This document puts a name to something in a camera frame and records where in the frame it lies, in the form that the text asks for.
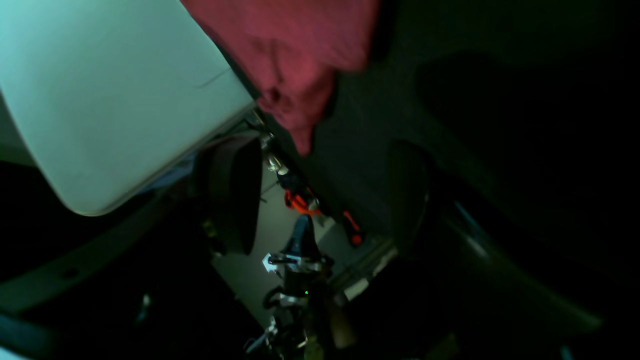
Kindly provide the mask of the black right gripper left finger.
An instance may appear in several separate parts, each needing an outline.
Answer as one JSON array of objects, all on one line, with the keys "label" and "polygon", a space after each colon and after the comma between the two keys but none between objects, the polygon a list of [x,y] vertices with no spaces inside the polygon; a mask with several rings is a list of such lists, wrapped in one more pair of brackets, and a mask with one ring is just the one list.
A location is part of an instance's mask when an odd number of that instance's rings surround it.
[{"label": "black right gripper left finger", "polygon": [[249,255],[258,228],[263,151],[256,136],[227,136],[204,146],[194,162],[194,200],[215,251]]}]

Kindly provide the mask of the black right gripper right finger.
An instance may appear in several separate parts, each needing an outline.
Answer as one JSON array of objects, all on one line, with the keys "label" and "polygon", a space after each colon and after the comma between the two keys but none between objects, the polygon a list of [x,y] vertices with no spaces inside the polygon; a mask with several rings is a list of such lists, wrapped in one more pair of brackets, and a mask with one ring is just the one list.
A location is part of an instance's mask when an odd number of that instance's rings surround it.
[{"label": "black right gripper right finger", "polygon": [[446,192],[435,158],[409,141],[390,143],[390,225],[398,255],[425,256]]}]

